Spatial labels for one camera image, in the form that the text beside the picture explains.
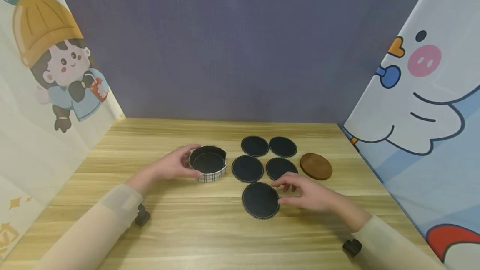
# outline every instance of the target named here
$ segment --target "purple wall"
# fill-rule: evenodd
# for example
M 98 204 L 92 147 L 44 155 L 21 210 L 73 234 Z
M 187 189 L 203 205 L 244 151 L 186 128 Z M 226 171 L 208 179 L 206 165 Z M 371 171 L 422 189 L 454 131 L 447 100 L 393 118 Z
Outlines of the purple wall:
M 130 117 L 343 122 L 417 0 L 66 0 Z

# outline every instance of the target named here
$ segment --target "blue shirt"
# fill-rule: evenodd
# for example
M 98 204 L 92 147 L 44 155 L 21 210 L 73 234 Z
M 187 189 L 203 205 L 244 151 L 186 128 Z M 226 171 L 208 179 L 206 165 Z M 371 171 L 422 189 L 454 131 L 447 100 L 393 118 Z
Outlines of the blue shirt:
M 92 72 L 95 78 L 100 78 L 102 80 L 101 86 L 105 93 L 110 91 L 110 87 L 105 80 L 103 74 L 100 73 L 95 68 L 89 68 L 88 71 Z M 77 81 L 81 81 L 83 75 L 77 78 Z M 48 98 L 50 103 L 56 106 L 67 110 L 73 110 L 77 116 L 78 121 L 83 121 L 86 118 L 89 118 L 95 111 L 98 110 L 102 102 L 92 93 L 89 89 L 89 86 L 86 86 L 85 97 L 83 97 L 81 102 L 76 102 L 70 96 L 67 87 L 55 86 L 48 89 Z

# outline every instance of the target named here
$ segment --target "yellow hat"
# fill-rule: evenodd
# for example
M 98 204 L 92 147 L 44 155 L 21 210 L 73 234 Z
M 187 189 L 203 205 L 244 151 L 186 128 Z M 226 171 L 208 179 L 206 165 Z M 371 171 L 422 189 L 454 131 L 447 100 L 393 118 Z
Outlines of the yellow hat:
M 22 62 L 29 68 L 56 43 L 83 39 L 70 11 L 56 0 L 19 0 L 13 12 L 13 34 Z

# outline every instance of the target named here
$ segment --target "wall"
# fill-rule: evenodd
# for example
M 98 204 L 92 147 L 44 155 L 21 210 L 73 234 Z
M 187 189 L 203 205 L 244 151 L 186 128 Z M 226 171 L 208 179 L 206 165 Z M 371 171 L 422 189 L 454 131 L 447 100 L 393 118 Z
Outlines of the wall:
M 480 262 L 480 1 L 419 0 L 344 129 L 449 269 Z
M 0 0 L 0 262 L 122 113 L 66 7 Z
M 66 0 L 127 116 L 344 122 L 417 0 Z

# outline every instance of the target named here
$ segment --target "hand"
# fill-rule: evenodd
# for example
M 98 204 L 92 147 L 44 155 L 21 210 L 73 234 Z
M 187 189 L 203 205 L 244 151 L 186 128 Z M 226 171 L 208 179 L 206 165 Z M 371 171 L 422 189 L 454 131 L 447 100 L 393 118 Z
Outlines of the hand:
M 105 91 L 105 87 L 103 86 L 103 84 L 99 84 L 98 85 L 98 94 L 100 95 L 100 97 L 102 97 L 102 98 L 107 97 L 107 93 L 108 93 L 108 91 Z
M 190 151 L 199 148 L 200 144 L 190 144 L 180 146 L 176 150 L 168 153 L 166 156 L 147 166 L 152 169 L 158 179 L 173 178 L 201 178 L 202 173 L 198 170 L 189 168 L 188 158 Z
M 41 86 L 37 86 L 37 89 L 35 90 L 35 98 L 41 105 L 45 105 L 50 102 L 48 98 L 48 90 Z
M 309 210 L 332 211 L 338 199 L 343 196 L 294 172 L 287 172 L 272 183 L 272 187 L 280 187 L 281 185 L 284 185 L 283 190 L 285 192 L 288 191 L 290 185 L 292 191 L 299 188 L 300 196 L 282 197 L 278 200 L 278 203 Z

